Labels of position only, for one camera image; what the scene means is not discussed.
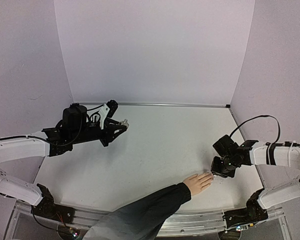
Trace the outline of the glitter nail polish bottle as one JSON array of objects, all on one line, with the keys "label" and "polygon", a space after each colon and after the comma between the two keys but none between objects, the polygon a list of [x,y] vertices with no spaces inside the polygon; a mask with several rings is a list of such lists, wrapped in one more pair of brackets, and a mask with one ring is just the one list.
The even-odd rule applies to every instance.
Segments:
[{"label": "glitter nail polish bottle", "polygon": [[125,127],[129,127],[129,123],[128,123],[128,120],[127,119],[124,119],[124,120],[122,120],[122,121],[120,121],[119,122],[120,123],[120,125],[122,125],[122,126],[125,126]]}]

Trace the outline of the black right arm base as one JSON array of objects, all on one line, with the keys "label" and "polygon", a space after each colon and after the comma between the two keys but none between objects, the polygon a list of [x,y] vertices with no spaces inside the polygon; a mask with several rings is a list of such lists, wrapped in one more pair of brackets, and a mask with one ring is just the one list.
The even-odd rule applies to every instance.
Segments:
[{"label": "black right arm base", "polygon": [[222,218],[228,229],[232,227],[256,224],[268,219],[268,212],[263,209],[257,200],[248,200],[245,208],[228,210]]}]

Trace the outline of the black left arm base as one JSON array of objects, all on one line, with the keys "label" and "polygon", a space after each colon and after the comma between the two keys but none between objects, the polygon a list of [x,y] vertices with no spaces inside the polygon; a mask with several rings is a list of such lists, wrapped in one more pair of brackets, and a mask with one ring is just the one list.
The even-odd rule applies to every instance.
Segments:
[{"label": "black left arm base", "polygon": [[36,185],[40,190],[42,199],[35,206],[31,206],[31,212],[35,216],[45,219],[59,221],[64,224],[71,224],[74,219],[75,209],[73,207],[56,204],[49,189],[44,185]]}]

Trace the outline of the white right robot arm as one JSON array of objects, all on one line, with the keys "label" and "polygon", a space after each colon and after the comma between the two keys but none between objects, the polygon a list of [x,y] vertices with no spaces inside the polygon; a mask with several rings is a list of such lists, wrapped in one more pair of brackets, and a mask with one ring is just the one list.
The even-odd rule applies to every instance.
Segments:
[{"label": "white right robot arm", "polygon": [[263,189],[247,201],[247,209],[267,210],[300,198],[300,142],[264,143],[246,140],[237,144],[224,135],[213,144],[217,156],[211,172],[222,178],[233,178],[239,168],[255,167],[263,174]]}]

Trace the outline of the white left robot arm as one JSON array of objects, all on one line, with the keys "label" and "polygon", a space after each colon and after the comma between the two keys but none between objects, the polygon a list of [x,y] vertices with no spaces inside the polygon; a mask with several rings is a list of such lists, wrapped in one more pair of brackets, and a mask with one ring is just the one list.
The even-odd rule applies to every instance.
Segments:
[{"label": "white left robot arm", "polygon": [[[55,127],[44,128],[35,135],[16,135],[0,138],[0,164],[32,157],[55,157],[73,150],[77,144],[100,141],[107,147],[118,136],[128,130],[125,119],[116,121],[112,117],[118,103],[110,100],[89,109],[80,103],[65,108],[62,119]],[[58,213],[54,198],[41,184],[32,184],[17,177],[9,176],[0,169],[0,194],[21,200],[36,207],[46,218]]]}]

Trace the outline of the dark sleeved forearm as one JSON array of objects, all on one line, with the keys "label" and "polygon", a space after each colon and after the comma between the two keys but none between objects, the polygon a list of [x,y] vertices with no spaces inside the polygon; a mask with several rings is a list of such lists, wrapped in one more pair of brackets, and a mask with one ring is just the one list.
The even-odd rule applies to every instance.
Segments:
[{"label": "dark sleeved forearm", "polygon": [[165,187],[103,216],[83,239],[154,240],[165,220],[190,200],[184,183]]}]

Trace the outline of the mannequin hand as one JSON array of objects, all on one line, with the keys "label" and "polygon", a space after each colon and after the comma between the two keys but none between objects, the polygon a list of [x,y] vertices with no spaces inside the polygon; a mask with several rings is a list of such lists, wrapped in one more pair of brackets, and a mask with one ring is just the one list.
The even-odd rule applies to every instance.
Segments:
[{"label": "mannequin hand", "polygon": [[188,187],[191,196],[200,194],[206,190],[213,182],[214,175],[210,172],[194,174],[186,178],[183,183]]}]

